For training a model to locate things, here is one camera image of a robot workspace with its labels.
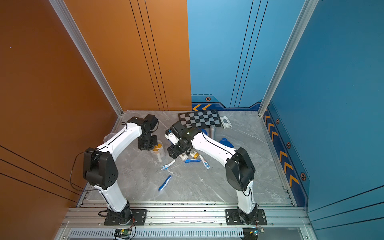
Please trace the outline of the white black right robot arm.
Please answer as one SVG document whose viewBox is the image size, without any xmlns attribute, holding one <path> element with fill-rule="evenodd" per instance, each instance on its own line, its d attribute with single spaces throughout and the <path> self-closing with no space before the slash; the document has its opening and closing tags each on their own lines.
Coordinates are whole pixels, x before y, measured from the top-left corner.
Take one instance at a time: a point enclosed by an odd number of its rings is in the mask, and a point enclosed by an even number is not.
<svg viewBox="0 0 384 240">
<path fill-rule="evenodd" d="M 226 179 L 237 191 L 240 221 L 245 225 L 253 225 L 258 214 L 258 204 L 254 200 L 253 184 L 256 169 L 248 152 L 244 148 L 230 148 L 207 136 L 200 129 L 190 129 L 180 122 L 173 124 L 165 131 L 165 137 L 172 145 L 167 148 L 171 158 L 197 150 L 214 158 L 225 167 Z"/>
</svg>

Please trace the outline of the small white card box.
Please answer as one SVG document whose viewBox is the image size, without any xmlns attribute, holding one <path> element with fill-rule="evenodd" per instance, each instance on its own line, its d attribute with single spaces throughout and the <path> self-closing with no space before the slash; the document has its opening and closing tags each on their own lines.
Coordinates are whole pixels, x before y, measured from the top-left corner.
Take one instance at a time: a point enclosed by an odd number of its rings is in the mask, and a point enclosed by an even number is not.
<svg viewBox="0 0 384 240">
<path fill-rule="evenodd" d="M 227 116 L 220 117 L 220 119 L 221 119 L 221 122 L 222 122 L 222 125 L 223 125 L 224 129 L 232 127 L 232 124 L 229 121 L 229 118 Z"/>
</svg>

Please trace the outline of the toothpaste tube left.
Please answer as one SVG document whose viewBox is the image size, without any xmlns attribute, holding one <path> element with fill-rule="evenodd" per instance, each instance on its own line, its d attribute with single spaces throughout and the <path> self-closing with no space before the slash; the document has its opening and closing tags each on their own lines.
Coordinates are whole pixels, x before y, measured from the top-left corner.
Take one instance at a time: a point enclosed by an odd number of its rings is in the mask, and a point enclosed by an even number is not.
<svg viewBox="0 0 384 240">
<path fill-rule="evenodd" d="M 168 170 L 169 167 L 172 166 L 175 162 L 176 162 L 176 160 L 173 160 L 169 164 L 166 164 L 166 165 L 162 166 L 161 170 L 162 171 Z"/>
</svg>

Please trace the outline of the black white checkerboard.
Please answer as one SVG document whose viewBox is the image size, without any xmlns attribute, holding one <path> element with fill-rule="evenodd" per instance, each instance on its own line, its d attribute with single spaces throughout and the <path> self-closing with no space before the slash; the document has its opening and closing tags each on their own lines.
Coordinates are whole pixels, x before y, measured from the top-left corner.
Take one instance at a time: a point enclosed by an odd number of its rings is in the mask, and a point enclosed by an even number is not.
<svg viewBox="0 0 384 240">
<path fill-rule="evenodd" d="M 179 113 L 179 122 L 186 128 L 208 129 L 211 125 L 221 127 L 217 110 Z"/>
</svg>

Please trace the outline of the toothpaste tube right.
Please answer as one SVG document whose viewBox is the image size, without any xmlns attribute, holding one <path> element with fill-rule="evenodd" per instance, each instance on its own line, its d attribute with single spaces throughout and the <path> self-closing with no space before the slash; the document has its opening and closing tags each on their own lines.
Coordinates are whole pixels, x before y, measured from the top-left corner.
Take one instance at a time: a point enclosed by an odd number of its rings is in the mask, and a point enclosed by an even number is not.
<svg viewBox="0 0 384 240">
<path fill-rule="evenodd" d="M 202 155 L 200 155 L 200 159 L 201 159 L 201 162 L 204 164 L 205 168 L 207 170 L 210 169 L 211 166 L 209 165 L 209 163 L 205 160 L 205 158 Z"/>
</svg>

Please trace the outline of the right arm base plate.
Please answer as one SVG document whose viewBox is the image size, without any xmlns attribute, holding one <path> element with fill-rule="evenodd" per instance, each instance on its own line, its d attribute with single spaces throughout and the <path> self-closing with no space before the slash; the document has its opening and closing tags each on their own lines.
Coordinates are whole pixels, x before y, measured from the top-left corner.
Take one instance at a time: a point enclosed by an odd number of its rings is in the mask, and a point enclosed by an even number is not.
<svg viewBox="0 0 384 240">
<path fill-rule="evenodd" d="M 267 217 L 265 214 L 265 211 L 263 209 L 259 209 L 256 211 L 257 215 L 255 220 L 249 224 L 250 225 L 258 225 L 258 226 L 266 226 L 268 224 Z M 235 226 L 235 225 L 246 225 L 241 221 L 240 215 L 238 213 L 238 210 L 235 209 L 226 209 L 226 223 L 229 226 Z"/>
</svg>

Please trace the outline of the toothpaste tube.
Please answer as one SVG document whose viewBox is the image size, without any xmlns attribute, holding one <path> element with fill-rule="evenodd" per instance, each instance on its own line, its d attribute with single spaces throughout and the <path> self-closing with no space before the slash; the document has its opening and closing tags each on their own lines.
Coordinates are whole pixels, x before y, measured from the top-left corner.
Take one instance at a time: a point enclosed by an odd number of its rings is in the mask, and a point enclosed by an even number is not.
<svg viewBox="0 0 384 240">
<path fill-rule="evenodd" d="M 172 166 L 175 162 L 176 162 L 176 160 L 173 160 L 169 164 L 166 164 L 166 165 L 162 166 L 161 170 L 162 171 L 168 170 L 169 167 Z"/>
<path fill-rule="evenodd" d="M 202 155 L 200 155 L 200 159 L 201 159 L 201 162 L 204 164 L 205 168 L 207 170 L 210 169 L 211 166 L 209 165 L 209 163 L 205 160 L 205 158 Z"/>
</svg>

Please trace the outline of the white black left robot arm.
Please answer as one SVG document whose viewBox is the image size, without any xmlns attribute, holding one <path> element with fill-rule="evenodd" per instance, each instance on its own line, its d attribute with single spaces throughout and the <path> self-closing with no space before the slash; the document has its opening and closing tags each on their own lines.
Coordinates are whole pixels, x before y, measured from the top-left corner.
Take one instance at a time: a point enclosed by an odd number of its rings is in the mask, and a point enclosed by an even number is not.
<svg viewBox="0 0 384 240">
<path fill-rule="evenodd" d="M 129 225 L 133 223 L 133 214 L 129 201 L 123 196 L 118 185 L 119 171 L 116 159 L 134 140 L 138 149 L 151 151 L 158 144 L 157 136 L 152 135 L 158 119 L 154 115 L 145 118 L 133 117 L 123 123 L 124 127 L 114 137 L 84 152 L 83 178 L 95 187 L 107 203 L 107 224 Z"/>
</svg>

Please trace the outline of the silver microphone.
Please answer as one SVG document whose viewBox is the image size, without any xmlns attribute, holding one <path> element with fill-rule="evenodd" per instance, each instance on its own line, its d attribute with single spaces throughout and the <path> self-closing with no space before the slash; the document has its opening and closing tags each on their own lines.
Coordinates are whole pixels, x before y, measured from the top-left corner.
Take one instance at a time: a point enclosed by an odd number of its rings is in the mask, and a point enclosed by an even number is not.
<svg viewBox="0 0 384 240">
<path fill-rule="evenodd" d="M 215 125 L 210 125 L 209 133 L 210 133 L 210 138 L 215 139 L 215 134 L 216 134 L 216 126 Z"/>
</svg>

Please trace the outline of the aluminium front rail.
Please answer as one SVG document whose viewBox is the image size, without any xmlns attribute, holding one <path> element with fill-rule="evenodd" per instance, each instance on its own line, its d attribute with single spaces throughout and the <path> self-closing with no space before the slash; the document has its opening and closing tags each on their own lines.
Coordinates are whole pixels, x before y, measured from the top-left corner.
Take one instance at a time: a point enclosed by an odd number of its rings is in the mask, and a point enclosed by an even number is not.
<svg viewBox="0 0 384 240">
<path fill-rule="evenodd" d="M 310 228 L 310 219 L 304 208 L 292 205 L 259 205 L 264 210 L 267 224 L 264 228 Z M 226 210 L 236 210 L 236 203 L 222 202 L 165 202 L 132 201 L 131 210 L 146 210 L 137 219 L 145 228 L 160 227 L 203 227 L 227 226 Z M 60 228 L 103 228 L 105 219 L 99 212 L 106 209 L 100 201 L 91 201 L 79 208 L 69 208 Z"/>
</svg>

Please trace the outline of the clear plastic container left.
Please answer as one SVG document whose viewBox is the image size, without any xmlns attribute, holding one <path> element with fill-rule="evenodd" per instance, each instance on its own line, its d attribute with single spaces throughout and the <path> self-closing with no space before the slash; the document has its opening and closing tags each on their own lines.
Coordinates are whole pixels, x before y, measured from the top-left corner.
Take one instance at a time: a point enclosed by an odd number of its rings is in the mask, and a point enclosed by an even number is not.
<svg viewBox="0 0 384 240">
<path fill-rule="evenodd" d="M 104 143 L 107 145 L 110 144 L 115 139 L 115 136 L 116 136 L 115 133 L 110 133 L 110 134 L 106 135 L 104 137 Z"/>
</svg>

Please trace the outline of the clear plastic container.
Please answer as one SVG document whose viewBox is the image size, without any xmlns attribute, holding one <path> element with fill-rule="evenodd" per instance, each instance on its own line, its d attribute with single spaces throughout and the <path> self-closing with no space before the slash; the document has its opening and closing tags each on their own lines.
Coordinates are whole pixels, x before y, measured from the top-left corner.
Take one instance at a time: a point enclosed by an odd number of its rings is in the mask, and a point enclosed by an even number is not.
<svg viewBox="0 0 384 240">
<path fill-rule="evenodd" d="M 158 141 L 158 144 L 154 146 L 154 148 L 151 150 L 151 153 L 154 160 L 161 163 L 165 158 L 164 145 L 162 142 Z"/>
<path fill-rule="evenodd" d="M 106 135 L 104 137 L 104 143 L 107 145 L 110 144 L 115 139 L 115 136 L 116 136 L 115 133 L 110 133 L 110 134 Z"/>
</svg>

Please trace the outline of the white bottle orange cap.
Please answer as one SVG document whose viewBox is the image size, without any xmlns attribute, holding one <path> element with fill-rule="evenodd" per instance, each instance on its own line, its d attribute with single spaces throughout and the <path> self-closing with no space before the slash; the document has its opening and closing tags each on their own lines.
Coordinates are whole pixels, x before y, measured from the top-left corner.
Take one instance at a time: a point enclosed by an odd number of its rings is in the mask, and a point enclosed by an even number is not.
<svg viewBox="0 0 384 240">
<path fill-rule="evenodd" d="M 182 154 L 179 155 L 179 158 L 180 158 L 183 162 L 185 162 L 185 161 L 188 159 L 188 155 L 186 155 L 185 153 L 182 153 Z"/>
<path fill-rule="evenodd" d="M 196 152 L 195 150 L 191 150 L 189 155 L 193 159 L 198 159 L 200 156 L 200 154 L 198 152 Z"/>
<path fill-rule="evenodd" d="M 154 154 L 158 154 L 161 152 L 161 149 L 162 149 L 163 145 L 162 144 L 157 144 L 156 146 L 154 146 L 154 148 L 152 149 L 152 152 Z"/>
</svg>

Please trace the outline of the clear plastic container back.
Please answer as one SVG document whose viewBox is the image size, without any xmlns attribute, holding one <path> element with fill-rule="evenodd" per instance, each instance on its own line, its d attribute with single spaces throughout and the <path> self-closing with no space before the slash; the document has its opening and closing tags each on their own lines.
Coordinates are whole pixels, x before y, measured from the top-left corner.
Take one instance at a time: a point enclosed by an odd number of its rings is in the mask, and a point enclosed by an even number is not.
<svg viewBox="0 0 384 240">
<path fill-rule="evenodd" d="M 162 142 L 158 141 L 158 144 L 154 146 L 154 148 L 151 150 L 151 153 L 154 160 L 161 163 L 165 158 L 164 145 Z"/>
</svg>

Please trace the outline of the circuit board right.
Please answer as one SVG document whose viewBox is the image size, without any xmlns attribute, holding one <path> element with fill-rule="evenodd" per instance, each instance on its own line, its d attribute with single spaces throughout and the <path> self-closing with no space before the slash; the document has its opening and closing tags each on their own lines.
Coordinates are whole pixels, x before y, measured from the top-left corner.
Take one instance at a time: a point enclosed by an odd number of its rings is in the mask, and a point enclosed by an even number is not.
<svg viewBox="0 0 384 240">
<path fill-rule="evenodd" d="M 242 240 L 257 240 L 259 235 L 264 233 L 264 228 L 243 228 Z"/>
</svg>

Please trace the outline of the green circuit board left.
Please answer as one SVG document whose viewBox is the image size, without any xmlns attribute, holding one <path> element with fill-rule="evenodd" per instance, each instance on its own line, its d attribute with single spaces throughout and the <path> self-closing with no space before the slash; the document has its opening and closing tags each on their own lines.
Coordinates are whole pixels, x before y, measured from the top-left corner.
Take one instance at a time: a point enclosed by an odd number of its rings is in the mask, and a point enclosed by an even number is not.
<svg viewBox="0 0 384 240">
<path fill-rule="evenodd" d="M 114 232 L 114 240 L 129 240 L 133 236 L 132 229 L 116 229 Z"/>
</svg>

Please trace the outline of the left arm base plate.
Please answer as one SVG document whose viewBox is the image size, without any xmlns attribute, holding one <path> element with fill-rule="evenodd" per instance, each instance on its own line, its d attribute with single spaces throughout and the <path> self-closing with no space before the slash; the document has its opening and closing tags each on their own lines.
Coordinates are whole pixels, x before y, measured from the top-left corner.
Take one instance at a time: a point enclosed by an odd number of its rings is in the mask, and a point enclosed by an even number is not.
<svg viewBox="0 0 384 240">
<path fill-rule="evenodd" d="M 105 216 L 105 226 L 143 226 L 147 218 L 146 209 L 133 209 L 128 212 L 127 217 L 121 217 L 119 214 L 108 210 Z"/>
</svg>

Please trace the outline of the blue lid by microphone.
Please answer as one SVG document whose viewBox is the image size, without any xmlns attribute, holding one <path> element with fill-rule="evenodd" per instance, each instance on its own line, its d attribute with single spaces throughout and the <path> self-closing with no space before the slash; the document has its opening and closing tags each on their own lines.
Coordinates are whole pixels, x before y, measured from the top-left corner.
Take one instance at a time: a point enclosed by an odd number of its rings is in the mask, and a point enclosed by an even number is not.
<svg viewBox="0 0 384 240">
<path fill-rule="evenodd" d="M 226 147 L 229 147 L 229 148 L 234 148 L 234 145 L 231 144 L 226 138 L 222 138 L 220 141 L 219 141 L 220 144 L 226 146 Z"/>
</svg>

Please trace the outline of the blue toothbrush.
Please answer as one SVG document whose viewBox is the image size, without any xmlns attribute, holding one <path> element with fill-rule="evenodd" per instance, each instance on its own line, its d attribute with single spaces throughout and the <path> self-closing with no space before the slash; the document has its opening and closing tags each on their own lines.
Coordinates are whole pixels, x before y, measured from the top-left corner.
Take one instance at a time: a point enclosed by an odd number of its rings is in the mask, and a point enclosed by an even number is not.
<svg viewBox="0 0 384 240">
<path fill-rule="evenodd" d="M 158 188 L 158 191 L 161 192 L 162 190 L 164 190 L 164 188 L 167 186 L 167 184 L 169 183 L 169 181 L 172 179 L 172 175 L 169 175 L 166 180 L 164 181 L 164 183 Z"/>
<path fill-rule="evenodd" d="M 201 162 L 200 159 L 187 159 L 184 161 L 184 163 L 188 164 L 188 163 L 199 163 Z"/>
</svg>

